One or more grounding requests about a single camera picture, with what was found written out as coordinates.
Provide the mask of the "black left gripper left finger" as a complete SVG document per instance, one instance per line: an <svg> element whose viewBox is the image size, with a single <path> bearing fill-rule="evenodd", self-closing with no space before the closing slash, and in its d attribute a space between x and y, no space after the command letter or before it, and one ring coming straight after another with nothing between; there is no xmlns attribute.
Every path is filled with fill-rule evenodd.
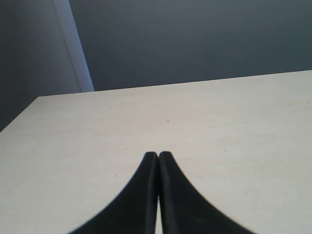
<svg viewBox="0 0 312 234"><path fill-rule="evenodd" d="M130 181L114 200L72 233L154 234L158 182L158 156L155 152L147 152Z"/></svg>

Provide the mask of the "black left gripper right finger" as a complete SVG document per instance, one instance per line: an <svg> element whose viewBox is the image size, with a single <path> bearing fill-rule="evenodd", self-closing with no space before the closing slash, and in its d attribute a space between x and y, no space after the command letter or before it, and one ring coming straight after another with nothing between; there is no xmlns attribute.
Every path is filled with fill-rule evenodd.
<svg viewBox="0 0 312 234"><path fill-rule="evenodd" d="M158 158L164 234L251 234L208 202L184 175L171 152Z"/></svg>

